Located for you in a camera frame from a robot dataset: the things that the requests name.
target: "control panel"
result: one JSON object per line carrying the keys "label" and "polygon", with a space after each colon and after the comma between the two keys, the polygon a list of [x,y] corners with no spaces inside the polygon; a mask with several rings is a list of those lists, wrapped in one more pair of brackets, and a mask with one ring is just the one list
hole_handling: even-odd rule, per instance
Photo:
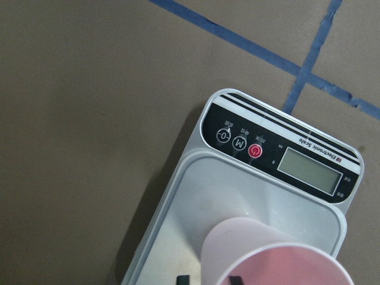
{"label": "control panel", "polygon": [[201,132],[211,148],[330,203],[347,199],[360,175],[348,148],[238,94],[210,104]]}

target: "m button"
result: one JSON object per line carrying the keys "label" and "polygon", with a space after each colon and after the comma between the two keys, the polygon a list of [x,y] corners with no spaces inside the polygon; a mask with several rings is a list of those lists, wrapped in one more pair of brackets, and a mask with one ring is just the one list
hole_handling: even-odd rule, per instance
{"label": "m button", "polygon": [[237,151],[243,150],[246,146],[247,140],[245,139],[245,137],[242,137],[241,135],[235,137],[232,140],[232,147]]}

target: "button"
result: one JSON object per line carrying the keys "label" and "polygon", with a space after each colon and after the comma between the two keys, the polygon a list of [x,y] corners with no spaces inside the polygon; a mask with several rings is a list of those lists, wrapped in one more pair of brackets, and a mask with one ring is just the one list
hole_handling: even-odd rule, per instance
{"label": "button", "polygon": [[222,144],[228,143],[229,140],[231,139],[230,129],[224,129],[223,128],[223,129],[220,129],[219,131],[217,131],[216,139],[218,140],[218,142],[220,142]]}
{"label": "button", "polygon": [[251,144],[248,148],[248,154],[253,159],[257,159],[262,155],[262,147],[259,144]]}
{"label": "button", "polygon": [[235,137],[232,140],[232,147],[237,151],[243,150],[246,146],[247,140],[245,139],[245,137],[242,137],[241,135]]}

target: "scale display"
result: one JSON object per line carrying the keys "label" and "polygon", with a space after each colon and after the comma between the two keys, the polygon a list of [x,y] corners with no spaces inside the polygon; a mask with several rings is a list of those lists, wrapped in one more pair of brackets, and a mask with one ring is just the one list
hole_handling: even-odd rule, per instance
{"label": "scale display", "polygon": [[342,177],[342,173],[290,147],[286,149],[278,170],[329,195],[334,194]]}

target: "digital kitchen scale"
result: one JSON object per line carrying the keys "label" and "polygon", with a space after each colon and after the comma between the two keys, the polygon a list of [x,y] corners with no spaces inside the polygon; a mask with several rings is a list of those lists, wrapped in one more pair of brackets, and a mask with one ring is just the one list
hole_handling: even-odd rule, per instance
{"label": "digital kitchen scale", "polygon": [[200,285],[203,241],[232,217],[336,257],[363,171],[349,145],[241,91],[220,90],[205,105],[122,284],[175,284],[190,275]]}

